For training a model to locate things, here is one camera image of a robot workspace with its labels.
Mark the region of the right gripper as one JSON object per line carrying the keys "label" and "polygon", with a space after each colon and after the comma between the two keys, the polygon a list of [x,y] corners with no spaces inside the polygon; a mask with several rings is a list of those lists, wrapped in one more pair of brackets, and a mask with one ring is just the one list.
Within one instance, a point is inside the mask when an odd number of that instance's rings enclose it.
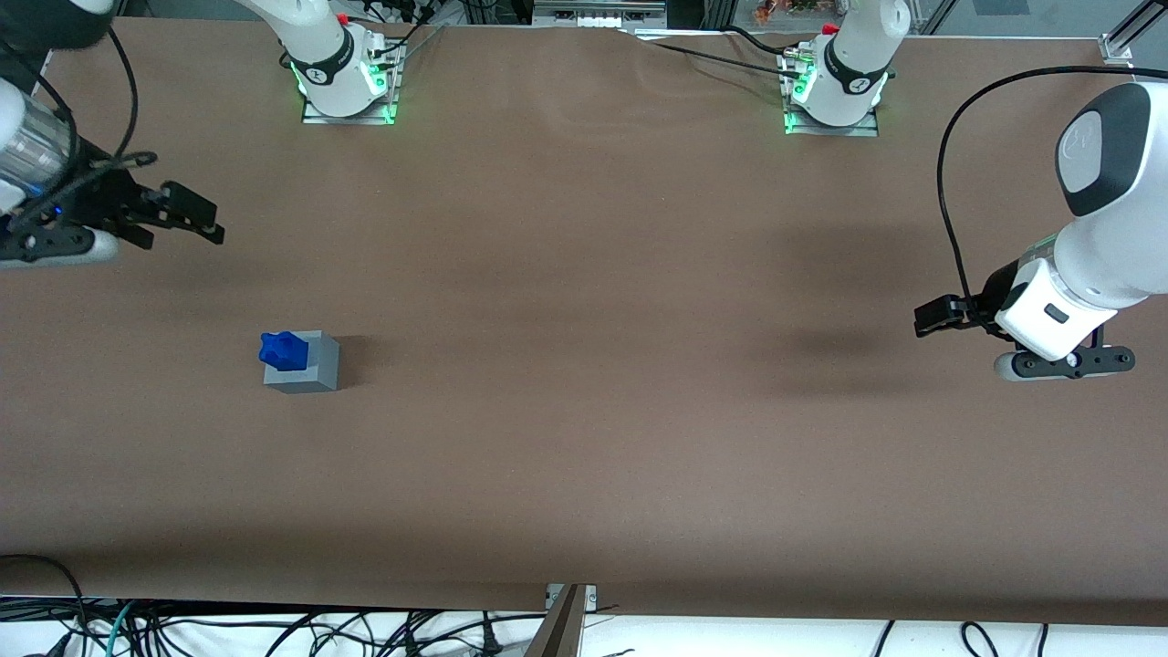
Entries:
{"label": "right gripper", "polygon": [[102,235],[151,250],[155,228],[192,231],[222,245],[225,229],[217,205],[183,184],[160,191],[137,184],[128,172],[68,174],[48,184],[19,182],[4,199],[4,241],[97,241]]}

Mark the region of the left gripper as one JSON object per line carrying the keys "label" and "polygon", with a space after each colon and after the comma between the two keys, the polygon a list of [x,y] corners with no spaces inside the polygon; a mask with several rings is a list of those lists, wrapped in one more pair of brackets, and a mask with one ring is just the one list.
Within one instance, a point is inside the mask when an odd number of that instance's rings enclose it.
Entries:
{"label": "left gripper", "polygon": [[[980,296],[941,296],[915,307],[916,338],[951,328],[993,331],[993,319],[986,319],[979,300]],[[1017,262],[994,320],[1022,348],[1057,361],[1117,314],[1117,310],[1097,307],[1065,286],[1050,258],[1036,258]]]}

